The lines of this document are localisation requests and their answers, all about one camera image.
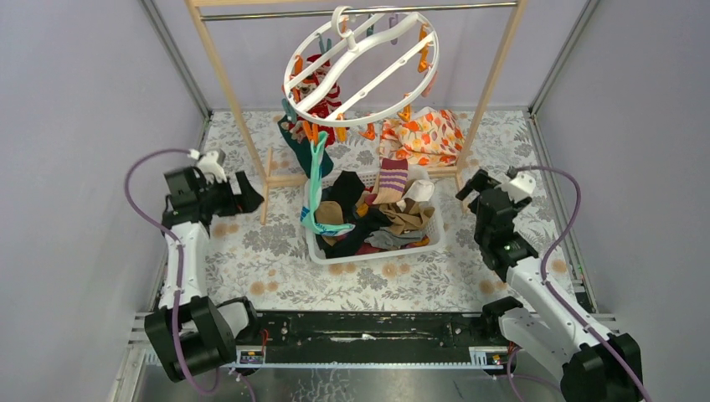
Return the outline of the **white round clip hanger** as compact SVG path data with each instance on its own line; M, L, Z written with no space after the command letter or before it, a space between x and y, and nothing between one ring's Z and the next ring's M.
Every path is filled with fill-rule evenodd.
M344 15L340 6L307 35L283 73L282 105L289 121L335 128L346 138L352 126L391 117L408 121L438 74L440 36L421 12Z

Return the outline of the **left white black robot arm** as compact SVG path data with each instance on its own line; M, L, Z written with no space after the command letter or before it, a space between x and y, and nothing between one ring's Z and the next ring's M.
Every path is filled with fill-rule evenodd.
M215 217L256 211L264 201L245 172L209 182L198 167L165 173L169 193L160 230L168 247L167 274L145 332L168 378L178 383L237 358L237 347L261 339L245 296L216 304L208 296L206 254Z

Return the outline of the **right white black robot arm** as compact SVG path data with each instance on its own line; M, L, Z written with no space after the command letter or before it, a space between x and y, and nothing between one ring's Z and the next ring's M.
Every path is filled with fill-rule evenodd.
M567 401L648 401L638 342L587 312L548 273L551 254L540 255L515 229L514 219L532 201L534 169L512 167L506 182L480 169L456 195L476 194L468 208L482 260L530 306L511 296L485 305L481 336L526 351L558 381Z

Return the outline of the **dark green sock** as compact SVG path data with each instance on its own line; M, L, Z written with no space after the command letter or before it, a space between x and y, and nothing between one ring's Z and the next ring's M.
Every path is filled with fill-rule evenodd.
M299 162L301 168L303 169L305 175L310 178L312 162L310 145L311 143L306 137L306 133L303 130L301 121L294 124L289 121L288 116L284 115L278 120L277 124L280 130L280 134L285 139L286 144L295 153L296 159ZM329 147L334 143L333 132L329 128L327 130L322 130L322 132L325 132L327 134L325 147ZM321 174L323 177L330 174L334 167L332 159L325 151L322 156L321 165Z

